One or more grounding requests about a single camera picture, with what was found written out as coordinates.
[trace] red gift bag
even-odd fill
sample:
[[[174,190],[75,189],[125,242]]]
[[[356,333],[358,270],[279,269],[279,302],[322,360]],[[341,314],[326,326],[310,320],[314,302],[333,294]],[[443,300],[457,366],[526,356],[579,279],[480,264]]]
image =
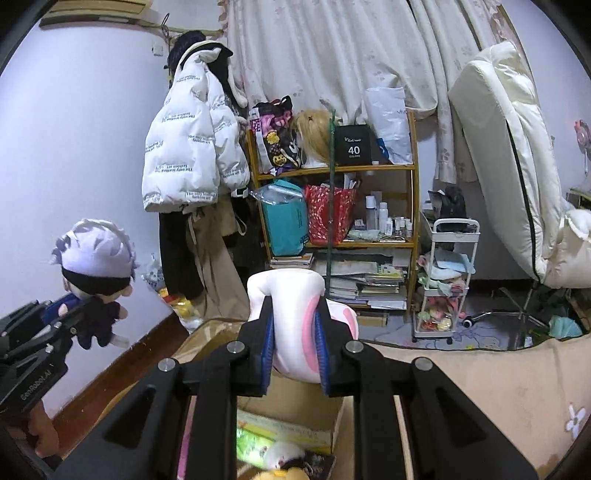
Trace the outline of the red gift bag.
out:
[[[355,189],[335,189],[333,243],[342,242],[349,232],[355,193]],[[308,185],[304,196],[308,205],[308,237],[315,245],[326,245],[329,235],[329,188]]]

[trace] blue gripper pad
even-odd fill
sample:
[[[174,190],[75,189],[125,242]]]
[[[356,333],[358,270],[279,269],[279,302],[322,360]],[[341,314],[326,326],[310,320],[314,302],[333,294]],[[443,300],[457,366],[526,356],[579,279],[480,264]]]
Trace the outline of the blue gripper pad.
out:
[[[265,393],[271,383],[271,369],[273,367],[273,352],[275,351],[275,327],[273,314],[269,317],[265,332],[265,343],[261,355],[261,381]]]
[[[330,386],[329,350],[326,346],[326,336],[318,310],[314,312],[314,343],[316,345],[316,357],[318,358],[320,385],[324,390],[324,394],[328,395]]]

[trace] blonde wig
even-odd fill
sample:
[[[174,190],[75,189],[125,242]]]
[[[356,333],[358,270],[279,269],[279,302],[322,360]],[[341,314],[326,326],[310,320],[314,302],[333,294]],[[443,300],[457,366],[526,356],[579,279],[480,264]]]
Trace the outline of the blonde wig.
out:
[[[293,128],[301,136],[308,157],[330,162],[330,112],[303,110],[293,119]]]

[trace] rolling cart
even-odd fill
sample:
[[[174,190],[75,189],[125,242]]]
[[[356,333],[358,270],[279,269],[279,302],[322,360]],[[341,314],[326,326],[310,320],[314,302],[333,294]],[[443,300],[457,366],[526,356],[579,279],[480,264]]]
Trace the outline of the rolling cart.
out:
[[[467,232],[442,232],[440,228],[442,225],[455,223],[467,226]],[[419,338],[445,338],[447,339],[448,345],[453,343],[453,334],[457,331],[457,323],[458,323],[458,316],[459,313],[463,311],[464,302],[466,300],[466,295],[470,290],[470,279],[472,278],[472,266],[474,265],[474,259],[476,258],[476,249],[478,247],[478,239],[480,237],[480,224],[476,220],[466,219],[466,218],[444,218],[436,220],[435,222],[430,222],[421,212],[421,228],[422,231],[428,232],[429,238],[431,239],[431,252],[429,253],[429,264],[428,268],[426,269],[428,282],[427,285],[430,284],[431,280],[431,269],[435,262],[435,248],[438,243],[463,243],[463,244],[473,244],[472,248],[472,256],[468,259],[467,265],[467,273],[466,273],[466,286],[461,291],[454,295],[452,298],[457,298],[459,300],[459,305],[457,310],[451,315],[451,327],[449,329],[437,329],[437,330],[430,330],[423,328],[423,321],[419,318],[418,313],[424,312],[427,305],[427,299],[430,297],[446,297],[441,291],[437,288],[425,288],[423,301],[421,302],[421,309],[416,311],[412,309],[412,319],[413,319],[413,342],[416,342]]]

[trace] floral curtain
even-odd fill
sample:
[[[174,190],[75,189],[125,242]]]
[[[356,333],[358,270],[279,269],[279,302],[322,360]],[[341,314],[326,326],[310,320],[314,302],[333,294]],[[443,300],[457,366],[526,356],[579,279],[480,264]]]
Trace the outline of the floral curtain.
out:
[[[234,73],[250,105],[290,95],[295,112],[329,108],[345,122],[363,122],[366,88],[403,86],[417,118],[437,113],[435,178],[477,180],[447,92],[466,63],[491,45],[511,40],[525,59],[500,0],[218,4]]]
[[[228,46],[251,105],[290,95],[294,111],[366,118],[363,91],[403,86],[419,118],[437,108],[423,37],[406,0],[232,0]]]

